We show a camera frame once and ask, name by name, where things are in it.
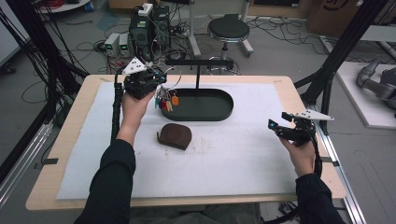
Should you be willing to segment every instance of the gray floor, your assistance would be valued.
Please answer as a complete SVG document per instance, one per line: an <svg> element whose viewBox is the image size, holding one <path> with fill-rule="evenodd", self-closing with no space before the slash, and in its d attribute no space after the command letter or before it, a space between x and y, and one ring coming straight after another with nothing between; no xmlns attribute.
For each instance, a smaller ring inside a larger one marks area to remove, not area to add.
<svg viewBox="0 0 396 224"><path fill-rule="evenodd" d="M57 14L57 18L61 21L92 21L80 25L59 24L68 47L73 50L81 64L91 74L105 73L103 70L104 59L96 52L77 49L89 49L94 42L105 39L105 35L112 32L127 31L127 25L125 24L129 24L128 16L126 14L115 15L103 10L88 13L82 9ZM200 29L197 33L205 33L205 23L209 20L209 17L197 19L196 27L203 25L203 29ZM301 36L309 35L305 31L304 22L299 22L302 27L290 25L290 32L299 32ZM118 24L118 26L107 30L114 24ZM273 37L273 35L282 37L279 29L268 30L270 29L269 26L264 28L267 29L268 33L258 28L250 31L248 40L255 50L250 58L245 57L245 52L238 45L230 45L229 47L229 56L239 63L242 75L288 76L293 81L297 81L317 71L326 60L327 56L324 53L324 48L316 39L308 39L315 46L315 49L311 45L294 45ZM297 35L288 33L285 36L288 39L297 37ZM220 54L222 47L220 42L202 35L197 36L197 41L203 53L202 58ZM359 43L351 53L351 56L355 58L348 58L348 60L361 61L361 59L356 59L359 57L368 61L375 55L380 55L384 62L395 63L390 61L389 56L382 50L376 48L375 44L366 42ZM0 76L0 92L3 95L0 98L0 108L3 115L0 118L2 124L2 129L0 129L0 162L15 147L43 106L42 103L28 104L21 100L22 93L30 85L39 81L30 62L22 53L18 53L11 62L18 69L17 73L10 75L2 71ZM195 69L190 70L189 67L181 69L183 74L195 74ZM43 100L44 85L34 85L26 92L24 99L32 102ZM395 223L396 194L393 193L393 190L396 189L396 179L393 169L396 168L396 165L394 165L393 158L396 156L394 151L396 131L366 128L337 78L334 79L332 88L330 114L335 117L335 121L329 123L332 142L367 223ZM55 137L56 133L57 130L53 132L51 139ZM43 146L34 164L39 162L41 154L50 145L51 139ZM24 205L39 175L39 170L33 167L34 164L0 210L1 222L73 222L80 211L30 212L26 210ZM343 206L340 202L335 203L338 207ZM280 216L276 207L277 204L274 203L262 204L262 215L268 218ZM349 222L345 212L341 211L340 213L345 217L346 222Z"/></svg>

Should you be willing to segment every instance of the white board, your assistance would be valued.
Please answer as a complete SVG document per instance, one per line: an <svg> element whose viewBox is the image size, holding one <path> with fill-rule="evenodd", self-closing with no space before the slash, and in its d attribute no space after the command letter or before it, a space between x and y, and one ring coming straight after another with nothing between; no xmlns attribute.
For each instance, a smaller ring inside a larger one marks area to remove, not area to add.
<svg viewBox="0 0 396 224"><path fill-rule="evenodd" d="M227 91L233 97L233 113L223 121L177 122L192 132L191 143L182 151L157 142L156 132L174 121L151 100L134 142L132 197L293 193L296 174L289 153L267 128L268 119L290 125L280 117L283 109L274 85L201 84L201 88ZM110 142L113 99L113 84L103 83L70 155L57 199L88 198Z"/></svg>
<svg viewBox="0 0 396 224"><path fill-rule="evenodd" d="M356 84L359 71L366 65L367 63L345 62L338 69L337 76L367 127L396 129L396 118L394 117L396 110L387 107L383 101L376 98L372 91L363 89ZM393 67L395 65L380 64L371 79L379 82L382 72Z"/></svg>

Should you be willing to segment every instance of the stool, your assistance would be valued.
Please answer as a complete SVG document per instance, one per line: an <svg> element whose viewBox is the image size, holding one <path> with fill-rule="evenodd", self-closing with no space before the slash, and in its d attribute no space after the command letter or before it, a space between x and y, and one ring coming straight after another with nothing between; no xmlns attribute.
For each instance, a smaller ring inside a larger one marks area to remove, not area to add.
<svg viewBox="0 0 396 224"><path fill-rule="evenodd" d="M238 15L225 15L223 18L214 19L207 25L207 32L213 38L224 42L224 45L221 49L220 57L211 57L209 60L217 59L217 60L231 60L233 61L234 67L228 66L219 66L213 67L208 66L206 68L207 73L212 75L210 71L219 70L221 74L224 71L231 72L235 75L241 75L239 73L239 65L233 59L227 57L227 45L228 43L240 43L248 38L249 27L243 21L238 20Z"/></svg>

